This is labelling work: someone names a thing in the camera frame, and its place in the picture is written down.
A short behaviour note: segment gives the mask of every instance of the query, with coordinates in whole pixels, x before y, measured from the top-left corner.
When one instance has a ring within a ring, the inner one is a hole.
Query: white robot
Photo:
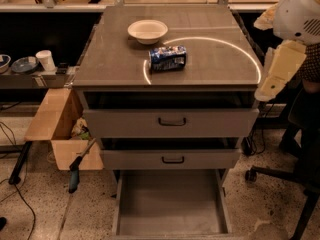
[[[320,0],[279,0],[269,14],[273,17],[264,23],[283,42],[266,54],[265,72],[255,92],[263,102],[275,98],[295,75],[306,58],[306,46],[320,43]]]

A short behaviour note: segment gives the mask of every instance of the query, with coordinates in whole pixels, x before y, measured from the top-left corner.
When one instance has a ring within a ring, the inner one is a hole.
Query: cardboard box
[[[82,116],[82,110],[81,103],[73,90],[49,89],[31,121],[25,140],[50,140],[58,168],[69,170],[70,164],[88,144],[87,140],[70,140],[72,128]],[[103,169],[97,143],[84,156],[79,169]]]

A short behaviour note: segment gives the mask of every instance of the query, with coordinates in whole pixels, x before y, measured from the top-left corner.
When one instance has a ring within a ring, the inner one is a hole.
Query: concrete floor
[[[0,112],[2,123],[15,134],[17,144],[23,144],[24,132],[35,109],[27,112]],[[261,130],[255,141],[262,149]],[[231,169],[224,187],[226,203],[235,236],[244,240],[282,240],[292,236],[306,200],[303,187],[295,183],[259,175],[255,183],[247,183],[244,174],[252,165],[292,170],[295,158],[278,149],[283,130],[264,130],[266,150],[254,156],[242,155]],[[10,144],[0,131],[0,144]],[[69,172],[59,171],[51,156],[51,144],[34,142],[28,160],[22,168],[19,192],[8,179],[17,161],[17,154],[0,157],[0,217],[7,225],[0,231],[1,240],[70,240],[109,239],[116,200],[116,185],[111,172],[81,171],[81,182],[74,194],[68,193]],[[320,239],[320,203],[311,217],[303,240]]]

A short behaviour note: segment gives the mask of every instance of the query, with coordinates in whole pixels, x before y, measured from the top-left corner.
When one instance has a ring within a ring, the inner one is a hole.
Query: white cup
[[[40,61],[44,70],[46,70],[46,71],[55,70],[56,66],[54,65],[51,51],[43,50],[43,51],[37,52],[36,57]]]

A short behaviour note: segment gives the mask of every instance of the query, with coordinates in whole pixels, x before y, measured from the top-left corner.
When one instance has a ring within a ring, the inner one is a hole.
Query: black tool
[[[69,193],[72,194],[78,189],[78,184],[80,183],[80,175],[79,175],[79,165],[82,162],[83,157],[89,153],[90,148],[96,142],[96,139],[92,139],[89,141],[87,147],[80,153],[79,156],[73,161],[73,163],[69,166],[71,171],[71,177],[69,182]]]

